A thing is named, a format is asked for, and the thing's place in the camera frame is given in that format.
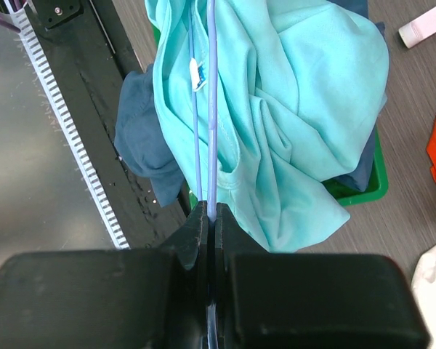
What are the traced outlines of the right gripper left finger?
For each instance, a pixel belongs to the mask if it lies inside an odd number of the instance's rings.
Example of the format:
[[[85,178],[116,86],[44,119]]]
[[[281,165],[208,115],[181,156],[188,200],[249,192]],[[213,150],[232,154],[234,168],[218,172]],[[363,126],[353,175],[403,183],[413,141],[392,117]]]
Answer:
[[[156,248],[31,252],[0,267],[0,348],[205,348],[206,203]]]

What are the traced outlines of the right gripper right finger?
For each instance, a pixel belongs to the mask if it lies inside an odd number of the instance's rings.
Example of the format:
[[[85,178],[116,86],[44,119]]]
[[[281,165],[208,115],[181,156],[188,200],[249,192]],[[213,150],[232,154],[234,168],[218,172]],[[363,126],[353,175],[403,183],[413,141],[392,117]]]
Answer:
[[[221,348],[426,348],[402,270],[380,254],[269,253],[226,204],[215,223]]]

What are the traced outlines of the blue wire hanger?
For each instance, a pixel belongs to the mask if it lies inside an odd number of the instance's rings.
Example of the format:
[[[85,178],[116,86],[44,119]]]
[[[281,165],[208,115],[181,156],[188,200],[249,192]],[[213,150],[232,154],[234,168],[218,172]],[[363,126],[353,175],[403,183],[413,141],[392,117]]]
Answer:
[[[193,132],[194,132],[194,151],[195,151],[195,181],[197,189],[198,203],[206,207],[206,217],[202,220],[207,221],[207,228],[201,230],[201,240],[204,243],[199,247],[199,252],[203,254],[204,276],[205,276],[205,325],[204,334],[200,344],[202,348],[218,348],[218,329],[217,329],[217,282],[215,271],[215,222],[217,219],[217,81],[218,81],[218,54],[217,54],[217,29],[215,20],[215,2],[206,2],[206,25],[208,36],[208,72],[204,73],[202,65],[195,58],[195,30],[194,17],[196,13],[196,2],[191,1],[188,10],[188,38],[190,52],[190,79],[192,92],[193,110]],[[199,146],[198,130],[198,106],[197,91],[206,85],[208,87],[208,163],[207,163],[207,193],[206,200],[203,200],[203,180],[201,178],[201,151]]]

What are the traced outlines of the dark blue t shirt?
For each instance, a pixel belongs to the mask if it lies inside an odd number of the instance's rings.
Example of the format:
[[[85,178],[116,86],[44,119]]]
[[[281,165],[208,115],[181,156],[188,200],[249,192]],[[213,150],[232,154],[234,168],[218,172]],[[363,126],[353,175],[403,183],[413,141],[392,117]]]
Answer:
[[[161,204],[170,204],[183,184],[197,193],[193,132],[188,10],[191,1],[148,1],[160,33],[155,62],[144,73],[130,73],[122,86],[115,145],[128,167],[150,178]],[[195,58],[207,73],[206,2],[195,1]],[[206,192],[208,87],[197,91],[201,178]]]

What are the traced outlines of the light teal t shirt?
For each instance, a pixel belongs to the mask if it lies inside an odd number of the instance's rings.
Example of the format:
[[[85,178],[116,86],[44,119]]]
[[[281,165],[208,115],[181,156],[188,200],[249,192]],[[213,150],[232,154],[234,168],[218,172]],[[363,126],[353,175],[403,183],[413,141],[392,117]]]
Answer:
[[[324,182],[359,163],[386,42],[330,1],[218,1],[215,20],[217,199],[268,251],[320,243],[350,217]]]

